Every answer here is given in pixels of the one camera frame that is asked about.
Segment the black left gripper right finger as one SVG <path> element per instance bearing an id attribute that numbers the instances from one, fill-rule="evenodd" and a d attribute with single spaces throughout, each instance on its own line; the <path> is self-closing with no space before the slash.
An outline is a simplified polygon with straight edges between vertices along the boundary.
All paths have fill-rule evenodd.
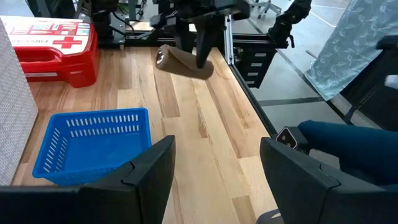
<path id="1" fill-rule="evenodd" d="M 397 223 L 397 190 L 385 189 L 263 137 L 260 156 L 285 223 Z"/>

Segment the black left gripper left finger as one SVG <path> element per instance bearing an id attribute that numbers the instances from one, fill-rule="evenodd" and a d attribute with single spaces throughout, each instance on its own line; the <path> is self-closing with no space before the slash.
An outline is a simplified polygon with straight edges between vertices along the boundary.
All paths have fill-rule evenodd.
<path id="1" fill-rule="evenodd" d="M 175 154 L 168 135 L 86 185 L 1 187 L 1 223 L 162 223 Z"/>

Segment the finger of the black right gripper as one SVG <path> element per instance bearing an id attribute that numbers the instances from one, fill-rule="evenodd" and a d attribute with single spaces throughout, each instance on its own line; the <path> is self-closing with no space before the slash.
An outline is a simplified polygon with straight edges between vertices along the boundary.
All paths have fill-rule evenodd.
<path id="1" fill-rule="evenodd" d="M 224 31 L 223 18 L 202 18 L 195 22 L 197 30 L 197 54 L 198 68 L 205 66 L 211 49 L 217 45 Z"/>
<path id="2" fill-rule="evenodd" d="M 183 22 L 175 25 L 174 39 L 176 48 L 192 53 L 195 34 L 190 32 L 188 23 Z"/>

